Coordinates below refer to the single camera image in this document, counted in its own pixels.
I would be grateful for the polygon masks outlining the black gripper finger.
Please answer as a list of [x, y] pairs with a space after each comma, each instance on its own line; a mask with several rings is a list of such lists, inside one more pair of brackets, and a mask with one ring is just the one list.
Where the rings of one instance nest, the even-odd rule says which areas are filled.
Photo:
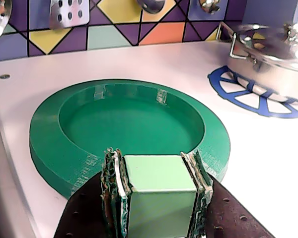
[[126, 238], [132, 187], [120, 149], [107, 148], [102, 170], [68, 200], [56, 238]]
[[203, 167], [199, 152], [181, 157], [197, 188], [189, 238], [272, 238], [269, 232]]

